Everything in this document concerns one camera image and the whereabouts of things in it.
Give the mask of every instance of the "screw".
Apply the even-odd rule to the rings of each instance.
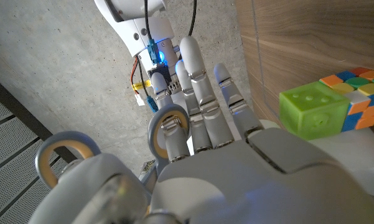
[[[141,29],[141,34],[142,35],[147,35],[147,33],[148,33],[147,29],[145,29],[145,28]]]

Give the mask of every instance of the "green cube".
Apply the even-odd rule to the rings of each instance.
[[[279,94],[279,110],[285,128],[305,140],[341,132],[350,100],[320,82]]]

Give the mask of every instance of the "circular ring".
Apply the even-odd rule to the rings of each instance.
[[[148,126],[148,144],[151,152],[156,158],[169,158],[167,155],[167,150],[161,148],[157,143],[157,132],[159,128],[161,128],[162,122],[172,115],[180,119],[181,128],[185,128],[187,133],[189,133],[189,117],[183,107],[177,104],[169,104],[162,107],[158,112],[155,113]]]
[[[50,189],[58,184],[58,178],[51,171],[49,159],[51,152],[60,146],[76,149],[84,159],[101,153],[94,140],[78,131],[64,131],[49,137],[37,151],[35,166],[39,177]]]

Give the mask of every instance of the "black cable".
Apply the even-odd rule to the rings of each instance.
[[[147,27],[148,39],[152,40],[151,31],[148,23],[148,0],[144,0],[145,26]]]
[[[197,0],[194,0],[194,11],[192,12],[192,20],[191,20],[191,26],[189,27],[188,35],[192,35],[192,31],[194,31],[194,25],[195,25],[195,18],[197,17]]]
[[[138,63],[138,68],[139,68],[139,74],[141,76],[141,82],[143,83],[143,88],[144,88],[144,91],[145,91],[145,94],[147,95],[147,97],[149,96],[148,94],[148,91],[147,91],[147,88],[145,87],[145,83],[144,83],[144,77],[143,77],[143,70],[141,69],[141,63],[139,61],[139,58],[137,58],[137,63]]]

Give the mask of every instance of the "wire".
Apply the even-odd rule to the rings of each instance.
[[[192,31],[194,31],[194,25],[195,25],[195,18],[197,17],[197,0],[194,0],[194,11],[192,12],[192,20],[191,20],[191,26],[189,27],[188,35],[192,35]]]
[[[131,70],[131,74],[130,74],[131,88],[133,88],[133,89],[134,89],[133,77],[134,77],[134,73],[135,73],[136,68],[137,68],[137,62],[138,62],[138,56],[136,56],[136,58],[134,60],[133,69]]]
[[[151,31],[148,23],[148,0],[144,0],[145,26],[147,27],[148,39],[152,40]]]
[[[138,58],[137,58],[137,61],[138,61],[137,63],[138,63],[138,67],[139,67],[139,75],[141,76],[141,82],[143,83],[143,88],[144,88],[145,94],[147,95],[147,97],[149,97],[147,88],[145,87],[145,83],[144,83],[143,70],[141,69],[141,62],[139,61]]]

